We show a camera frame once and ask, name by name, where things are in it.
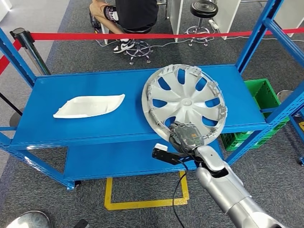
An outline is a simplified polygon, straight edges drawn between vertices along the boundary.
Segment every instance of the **sneaker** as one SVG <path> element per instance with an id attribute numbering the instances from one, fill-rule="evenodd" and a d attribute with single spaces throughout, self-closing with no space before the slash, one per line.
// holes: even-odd
<path id="1" fill-rule="evenodd" d="M 114 49 L 114 53 L 121 53 L 125 50 L 133 48 L 134 46 L 134 42 L 132 39 L 129 39 L 128 41 L 120 41 L 118 45 L 117 45 Z"/>

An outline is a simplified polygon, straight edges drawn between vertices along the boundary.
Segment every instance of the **white plastic part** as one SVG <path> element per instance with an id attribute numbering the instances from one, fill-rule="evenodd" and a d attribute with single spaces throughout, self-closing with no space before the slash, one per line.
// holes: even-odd
<path id="1" fill-rule="evenodd" d="M 161 151 L 167 151 L 167 146 L 166 145 L 162 145 L 160 143 L 157 143 L 155 144 L 155 146 L 154 148 L 158 149 L 158 150 L 161 150 Z"/>
<path id="2" fill-rule="evenodd" d="M 219 26 L 218 26 L 216 23 L 215 23 L 213 20 L 210 19 L 210 20 L 208 20 L 208 22 L 209 22 L 209 24 L 210 24 L 213 29 L 215 29 L 215 30 L 219 29 Z"/>
<path id="3" fill-rule="evenodd" d="M 78 96 L 67 101 L 54 118 L 85 118 L 103 115 L 119 107 L 124 94 L 115 96 Z"/>

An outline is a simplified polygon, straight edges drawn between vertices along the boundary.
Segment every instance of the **stanchion post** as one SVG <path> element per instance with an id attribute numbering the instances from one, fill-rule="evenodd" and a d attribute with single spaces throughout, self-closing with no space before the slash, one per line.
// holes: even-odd
<path id="1" fill-rule="evenodd" d="M 23 48 L 29 55 L 29 57 L 35 64 L 35 66 L 41 75 L 51 75 L 51 72 L 40 56 L 37 49 L 34 46 L 35 40 L 30 35 L 29 31 L 23 28 L 16 28 L 11 31 L 11 35 L 14 39 L 17 39 Z"/>

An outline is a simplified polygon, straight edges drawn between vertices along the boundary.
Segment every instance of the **blue metal shelf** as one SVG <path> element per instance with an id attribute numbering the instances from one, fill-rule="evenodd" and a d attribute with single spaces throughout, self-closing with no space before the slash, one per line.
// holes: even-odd
<path id="1" fill-rule="evenodd" d="M 235 162 L 282 120 L 304 106 L 303 81 L 265 120 L 241 77 L 267 29 L 304 66 L 304 53 L 273 22 L 282 2 L 268 0 L 236 64 L 201 66 L 204 72 L 218 82 L 228 107 L 228 117 L 223 133 L 254 131 L 226 158 L 229 164 Z M 156 142 L 167 145 L 149 126 L 141 107 L 141 94 L 145 82 L 156 69 L 35 77 L 2 29 L 0 49 L 32 87 L 14 139 L 0 133 L 0 148 L 2 150 L 67 189 L 73 189 L 75 181 L 79 179 L 183 168 L 154 160 L 149 151 Z M 76 96 L 123 93 L 126 95 L 124 101 L 109 114 L 83 119 L 53 118 L 58 108 Z M 0 131 L 5 130 L 15 128 L 0 127 Z M 57 146 L 69 147 L 64 174 L 35 157 L 29 150 Z M 222 156 L 217 141 L 211 143 L 211 146 Z M 188 165 L 194 168 L 193 163 Z"/>
<path id="2" fill-rule="evenodd" d="M 223 133 L 265 128 L 266 121 L 235 65 L 202 66 L 218 82 L 228 107 Z M 141 93 L 157 69 L 112 71 L 37 78 L 11 147 L 118 143 L 158 139 L 146 120 Z M 53 114 L 76 96 L 120 95 L 115 112 L 91 118 L 56 119 Z"/>
<path id="3" fill-rule="evenodd" d="M 184 169 L 181 164 L 171 165 L 152 158 L 152 148 L 156 143 L 167 145 L 168 151 L 175 151 L 170 144 L 162 139 L 69 147 L 66 155 L 64 180 L 121 177 Z M 223 157 L 217 140 L 210 146 Z M 193 161 L 187 162 L 187 166 L 189 170 L 196 168 Z"/>

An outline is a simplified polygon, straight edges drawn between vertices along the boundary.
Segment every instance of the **shelf caster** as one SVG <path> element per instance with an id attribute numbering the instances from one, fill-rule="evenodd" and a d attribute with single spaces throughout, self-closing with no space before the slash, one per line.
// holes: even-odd
<path id="1" fill-rule="evenodd" d="M 81 185 L 81 184 L 81 181 L 81 180 L 75 180 L 75 181 L 75 187 L 76 188 L 76 187 L 78 187 L 78 186 L 79 186 L 79 185 Z"/>

